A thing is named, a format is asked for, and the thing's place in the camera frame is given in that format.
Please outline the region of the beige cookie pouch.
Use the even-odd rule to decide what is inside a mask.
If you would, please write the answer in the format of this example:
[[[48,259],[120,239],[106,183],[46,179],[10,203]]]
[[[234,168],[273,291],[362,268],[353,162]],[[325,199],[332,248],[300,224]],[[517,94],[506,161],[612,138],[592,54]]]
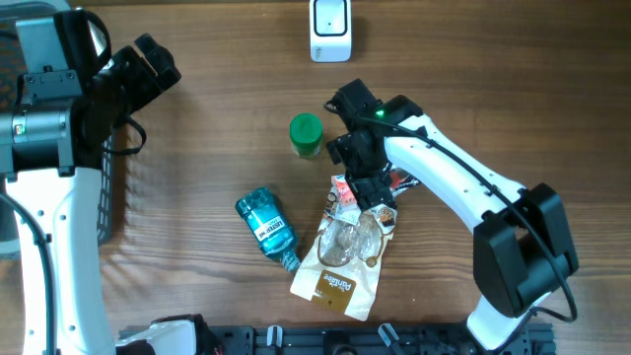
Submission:
[[[384,204],[366,211],[338,202],[329,205],[291,293],[354,320],[367,320],[396,217],[397,211]]]

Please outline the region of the teal Listerine mouthwash bottle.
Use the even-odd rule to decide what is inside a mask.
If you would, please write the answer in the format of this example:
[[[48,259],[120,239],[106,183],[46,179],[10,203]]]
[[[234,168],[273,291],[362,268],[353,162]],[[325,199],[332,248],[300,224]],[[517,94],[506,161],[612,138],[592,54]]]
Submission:
[[[299,238],[268,187],[255,189],[239,199],[235,208],[251,230],[261,252],[290,273],[300,267],[296,254]]]

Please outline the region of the black hex wrench set pack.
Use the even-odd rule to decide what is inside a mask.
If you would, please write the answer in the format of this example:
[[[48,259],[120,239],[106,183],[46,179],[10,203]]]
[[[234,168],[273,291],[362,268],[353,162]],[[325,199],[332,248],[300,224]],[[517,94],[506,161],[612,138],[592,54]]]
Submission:
[[[419,179],[401,168],[393,168],[388,172],[388,176],[391,179],[389,189],[393,197],[397,197],[408,188],[412,188],[420,184]]]

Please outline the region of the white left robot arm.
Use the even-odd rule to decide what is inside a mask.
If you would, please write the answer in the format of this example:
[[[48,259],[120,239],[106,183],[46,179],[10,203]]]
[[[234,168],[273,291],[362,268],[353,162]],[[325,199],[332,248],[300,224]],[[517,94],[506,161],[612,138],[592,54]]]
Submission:
[[[1,118],[1,195],[15,214],[27,354],[199,354],[193,316],[158,319],[113,338],[99,258],[106,140],[179,80],[172,54],[150,35],[112,52],[89,35],[19,41],[28,70]]]

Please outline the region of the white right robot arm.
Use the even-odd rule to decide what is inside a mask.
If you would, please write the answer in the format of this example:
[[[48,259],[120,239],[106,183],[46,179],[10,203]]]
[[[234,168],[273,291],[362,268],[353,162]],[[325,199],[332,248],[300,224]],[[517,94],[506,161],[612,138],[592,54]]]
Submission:
[[[560,195],[501,176],[445,136],[406,96],[384,102],[356,79],[325,103],[347,132],[326,144],[345,168],[359,208],[392,207],[394,168],[400,168],[445,202],[473,236],[473,276],[481,293],[464,325],[477,351],[500,354],[522,344],[528,321],[546,314],[563,322],[578,317],[568,278],[579,269]]]

